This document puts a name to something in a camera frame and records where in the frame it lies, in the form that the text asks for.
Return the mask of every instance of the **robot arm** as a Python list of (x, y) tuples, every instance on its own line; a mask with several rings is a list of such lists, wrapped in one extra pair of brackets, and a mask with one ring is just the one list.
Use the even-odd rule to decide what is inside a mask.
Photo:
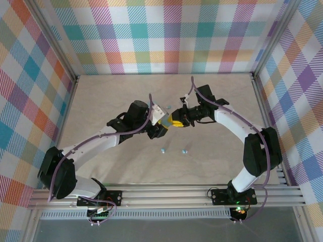
[(150, 120), (146, 123), (148, 111), (149, 108), (146, 103), (136, 100), (131, 103), (127, 112), (109, 121), (105, 127), (90, 139), (62, 150), (57, 147), (51, 147), (45, 154), (38, 178), (49, 188), (59, 161), (65, 155), (70, 154), (58, 168), (57, 175), (54, 177), (53, 195), (57, 199), (62, 199), (67, 195), (105, 199), (106, 189), (99, 181), (94, 178), (86, 179), (76, 176), (75, 172), (98, 153), (133, 137), (134, 133), (132, 131), (134, 130), (139, 129), (137, 133), (147, 133), (151, 139), (164, 136), (168, 129), (159, 124), (158, 121), (167, 113), (154, 104)]
[[(197, 89), (206, 99), (233, 110), (224, 99), (216, 100), (208, 85)], [(206, 102), (198, 94), (196, 94), (196, 97), (199, 105), (192, 108), (187, 106), (186, 97), (180, 98), (183, 107), (175, 110), (169, 121), (177, 127), (187, 127), (190, 125), (194, 127), (195, 121), (200, 121), (205, 117), (209, 117), (214, 123), (225, 126), (241, 140), (244, 144), (244, 167), (234, 179), (229, 181), (227, 188), (229, 200), (234, 203), (239, 197), (245, 196), (244, 192), (247, 192), (251, 185), (267, 171), (266, 154), (263, 143), (256, 131), (246, 125), (244, 121), (235, 115), (232, 115), (232, 113)], [(260, 133), (267, 143), (270, 152), (271, 169), (274, 169), (282, 162), (277, 133), (272, 127), (265, 129), (261, 126), (253, 126), (261, 131)]]

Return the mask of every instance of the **yellow object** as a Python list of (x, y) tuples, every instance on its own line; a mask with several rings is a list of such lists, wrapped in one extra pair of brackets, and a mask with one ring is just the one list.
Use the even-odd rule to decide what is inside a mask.
[(184, 127), (182, 122), (173, 120), (171, 115), (168, 118), (168, 122), (170, 122), (175, 127)]

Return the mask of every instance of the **colorful plaid pattern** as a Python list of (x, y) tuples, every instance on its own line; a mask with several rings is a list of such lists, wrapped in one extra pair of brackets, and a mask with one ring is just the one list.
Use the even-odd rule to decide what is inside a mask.
[(267, 23), (276, 26), (287, 2), (51, 0), (58, 33), (38, 0), (73, 65), (88, 75), (250, 72)]
[(23, 0), (0, 3), (0, 241), (17, 241), (72, 82)]
[(323, 241), (323, 0), (303, 0), (261, 75), (292, 183)]

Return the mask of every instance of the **plaid backdrop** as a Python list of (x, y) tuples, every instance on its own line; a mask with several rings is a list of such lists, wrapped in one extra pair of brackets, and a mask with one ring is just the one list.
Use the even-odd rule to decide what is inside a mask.
[(323, 0), (303, 0), (261, 75), (284, 163), (323, 241)]
[(72, 82), (22, 0), (0, 2), (0, 241), (17, 241)]
[(250, 72), (288, 1), (37, 0), (88, 75)]

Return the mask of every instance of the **beige floor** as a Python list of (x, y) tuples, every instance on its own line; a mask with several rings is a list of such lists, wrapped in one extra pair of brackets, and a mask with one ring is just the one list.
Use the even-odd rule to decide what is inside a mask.
[[(197, 86), (209, 84), (216, 98), (225, 98), (235, 110), (262, 124), (248, 74), (194, 75)], [(190, 89), (190, 75), (82, 76), (77, 87), (60, 148), (77, 143), (100, 130), (106, 122), (127, 111), (134, 100), (180, 107), (179, 97)], [(190, 104), (197, 104), (195, 94)], [(226, 184), (241, 168), (243, 144), (220, 124), (192, 128), (170, 127), (150, 140), (136, 135), (108, 149), (77, 171), (103, 183)], [(277, 184), (275, 171), (271, 184)]]

